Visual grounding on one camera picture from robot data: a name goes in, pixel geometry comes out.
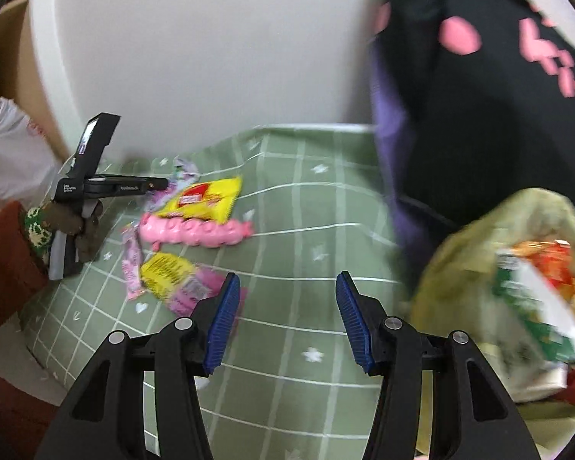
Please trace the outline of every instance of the red cloth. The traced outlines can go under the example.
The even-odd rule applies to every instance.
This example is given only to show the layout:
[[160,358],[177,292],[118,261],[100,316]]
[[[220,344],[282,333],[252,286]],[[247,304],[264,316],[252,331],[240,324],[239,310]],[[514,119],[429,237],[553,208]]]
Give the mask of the red cloth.
[[18,202],[0,211],[0,325],[48,282],[46,269],[21,229]]
[[22,460],[32,460],[58,408],[0,377],[0,435]]

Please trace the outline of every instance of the green tablecloth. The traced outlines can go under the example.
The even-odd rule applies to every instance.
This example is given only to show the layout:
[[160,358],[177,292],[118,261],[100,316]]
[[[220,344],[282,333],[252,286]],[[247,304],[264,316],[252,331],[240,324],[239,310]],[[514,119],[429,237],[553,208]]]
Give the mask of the green tablecloth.
[[[172,156],[108,170],[163,175]],[[389,313],[406,299],[372,133],[360,125],[263,127],[185,157],[202,181],[243,176],[233,216],[250,217],[256,230],[237,246],[163,247],[236,272],[249,291],[224,362],[199,391],[216,460],[361,458],[380,380],[353,360],[335,277],[349,270]],[[125,301],[120,231],[140,217],[140,203],[105,205],[107,239],[96,261],[21,313],[30,349],[66,387],[112,330],[138,336],[175,318],[150,294]],[[145,437],[157,452],[153,374],[145,381]]]

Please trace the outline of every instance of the black bag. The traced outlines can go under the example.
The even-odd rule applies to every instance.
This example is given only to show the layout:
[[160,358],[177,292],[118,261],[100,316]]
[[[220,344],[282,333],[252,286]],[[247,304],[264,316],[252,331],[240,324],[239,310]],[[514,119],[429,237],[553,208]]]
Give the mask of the black bag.
[[516,191],[575,205],[575,48],[527,0],[389,0],[385,66],[417,133],[402,191],[457,225]]

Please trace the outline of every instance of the purple fabric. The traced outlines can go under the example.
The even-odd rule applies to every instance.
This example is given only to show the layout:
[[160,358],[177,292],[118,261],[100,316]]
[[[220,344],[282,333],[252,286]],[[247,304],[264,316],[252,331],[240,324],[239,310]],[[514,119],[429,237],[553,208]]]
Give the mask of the purple fabric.
[[408,266],[407,276],[415,288],[424,268],[437,247],[455,227],[408,202],[401,196],[402,179],[416,133],[400,100],[394,80],[387,72],[377,50],[371,47],[371,96],[375,118],[375,145],[379,169],[386,187],[386,202],[390,209],[399,246]]

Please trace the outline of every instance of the small screen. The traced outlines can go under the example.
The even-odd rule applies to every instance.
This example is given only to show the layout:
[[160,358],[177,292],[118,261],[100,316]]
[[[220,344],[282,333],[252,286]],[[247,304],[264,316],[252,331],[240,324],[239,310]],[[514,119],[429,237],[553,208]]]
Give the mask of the small screen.
[[92,135],[92,131],[94,131],[96,122],[98,122],[98,119],[94,119],[85,127],[85,131],[83,132],[83,136],[81,137],[81,141],[79,142],[79,148],[77,150],[77,153],[79,155],[85,153],[85,149],[87,148],[87,142],[89,141],[89,137]]

